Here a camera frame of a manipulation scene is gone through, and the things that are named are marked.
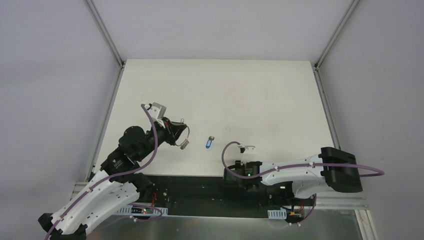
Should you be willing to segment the silver metal keyring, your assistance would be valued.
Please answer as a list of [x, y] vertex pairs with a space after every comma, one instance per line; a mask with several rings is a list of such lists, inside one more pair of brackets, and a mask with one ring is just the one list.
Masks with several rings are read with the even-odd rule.
[[[180, 121], [179, 122], [177, 122], [177, 123], [184, 123], [184, 124], [186, 124], [185, 123], [185, 119], [184, 118], [181, 118], [180, 119]], [[190, 141], [189, 141], [189, 138], [190, 138], [190, 135], [191, 135], [191, 129], [190, 129], [190, 127], [187, 125], [187, 128], [183, 131], [183, 133], [182, 133], [182, 135], [180, 136], [180, 138], [176, 141], [176, 143], [177, 143], [177, 147], [180, 149], [180, 150], [184, 150], [188, 145], [189, 145], [189, 143], [190, 143]]]

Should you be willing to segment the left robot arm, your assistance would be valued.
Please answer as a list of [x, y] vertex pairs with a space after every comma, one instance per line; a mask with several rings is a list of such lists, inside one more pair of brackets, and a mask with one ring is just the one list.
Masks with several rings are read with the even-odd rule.
[[118, 140], [118, 147], [101, 164], [90, 182], [66, 206], [38, 218], [52, 240], [85, 240], [100, 223], [129, 203], [147, 202], [153, 195], [153, 183], [143, 173], [135, 173], [139, 162], [162, 143], [176, 145], [187, 129], [183, 122], [163, 118], [144, 131], [128, 127]]

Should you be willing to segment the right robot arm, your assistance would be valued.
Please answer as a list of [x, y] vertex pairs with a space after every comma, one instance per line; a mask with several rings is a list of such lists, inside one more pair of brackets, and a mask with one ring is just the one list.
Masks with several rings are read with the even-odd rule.
[[334, 190], [359, 193], [363, 187], [356, 157], [334, 147], [323, 147], [319, 154], [287, 163], [251, 161], [234, 169], [225, 165], [225, 173], [247, 184], [274, 186], [291, 183], [284, 200], [296, 205], [317, 193]]

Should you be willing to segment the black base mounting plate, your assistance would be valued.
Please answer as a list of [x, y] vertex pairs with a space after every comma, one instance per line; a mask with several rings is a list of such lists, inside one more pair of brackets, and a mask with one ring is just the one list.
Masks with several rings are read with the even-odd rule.
[[263, 184], [262, 178], [240, 179], [225, 174], [212, 176], [118, 176], [104, 179], [104, 183], [118, 182], [118, 190], [129, 183], [135, 189], [135, 199], [130, 200], [132, 213], [147, 215], [151, 208], [166, 209], [169, 216], [268, 218], [272, 211], [288, 214], [288, 219], [301, 222], [316, 207], [317, 194], [295, 196], [293, 181]]

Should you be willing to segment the aluminium front rail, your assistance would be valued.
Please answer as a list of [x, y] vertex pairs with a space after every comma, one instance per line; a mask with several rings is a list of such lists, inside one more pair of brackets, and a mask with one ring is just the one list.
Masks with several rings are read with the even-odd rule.
[[293, 196], [292, 184], [273, 186], [259, 184], [258, 189], [225, 187], [219, 177], [148, 176], [147, 183], [139, 183], [141, 193], [135, 202], [152, 203], [164, 208], [167, 215], [221, 218], [266, 218], [269, 211], [286, 210], [315, 204], [322, 209], [364, 209], [365, 201], [355, 195], [339, 195], [325, 191], [317, 199]]

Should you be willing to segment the left aluminium frame post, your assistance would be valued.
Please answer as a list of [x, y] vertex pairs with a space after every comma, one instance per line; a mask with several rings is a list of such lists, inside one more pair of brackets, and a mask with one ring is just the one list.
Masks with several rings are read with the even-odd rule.
[[125, 60], [123, 60], [121, 54], [119, 53], [119, 50], [114, 43], [114, 40], [110, 34], [110, 32], [107, 29], [107, 26], [93, 0], [84, 0], [84, 4], [86, 5], [86, 8], [88, 12], [90, 13], [100, 35], [102, 36], [105, 44], [107, 45], [109, 51], [111, 52], [111, 55], [113, 56], [114, 60], [118, 64], [120, 69], [124, 68]]

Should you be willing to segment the aluminium frame post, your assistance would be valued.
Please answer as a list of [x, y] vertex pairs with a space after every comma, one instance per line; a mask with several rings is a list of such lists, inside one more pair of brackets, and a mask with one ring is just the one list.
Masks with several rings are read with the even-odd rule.
[[356, 8], [361, 3], [361, 0], [351, 0], [349, 5], [347, 6], [345, 12], [343, 13], [340, 21], [336, 25], [334, 31], [332, 32], [328, 42], [326, 43], [324, 49], [322, 50], [320, 56], [318, 57], [317, 61], [314, 63], [315, 69], [318, 71], [323, 63], [325, 62], [327, 56], [329, 55], [330, 51], [332, 50], [333, 46], [336, 44], [336, 41], [341, 36], [346, 24], [349, 22], [350, 18], [354, 14]]
[[88, 12], [90, 13], [100, 35], [102, 36], [105, 44], [107, 45], [109, 51], [111, 52], [111, 55], [113, 56], [114, 60], [118, 64], [120, 69], [124, 68], [125, 60], [123, 60], [121, 54], [119, 53], [119, 50], [114, 43], [114, 40], [110, 34], [110, 32], [107, 29], [107, 26], [93, 0], [84, 0], [84, 4], [86, 5], [86, 8]]

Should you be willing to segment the right aluminium frame post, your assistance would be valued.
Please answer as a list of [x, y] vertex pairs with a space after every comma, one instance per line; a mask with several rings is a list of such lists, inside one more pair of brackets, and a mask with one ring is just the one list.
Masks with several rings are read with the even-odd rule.
[[347, 6], [345, 12], [343, 13], [340, 21], [336, 25], [334, 31], [332, 32], [328, 42], [326, 43], [324, 49], [322, 50], [320, 56], [318, 57], [317, 61], [314, 63], [315, 69], [318, 71], [323, 63], [325, 62], [327, 56], [329, 55], [330, 51], [332, 50], [333, 46], [336, 44], [336, 41], [341, 36], [346, 24], [349, 22], [350, 18], [354, 14], [356, 8], [361, 3], [361, 0], [351, 0], [349, 5]]

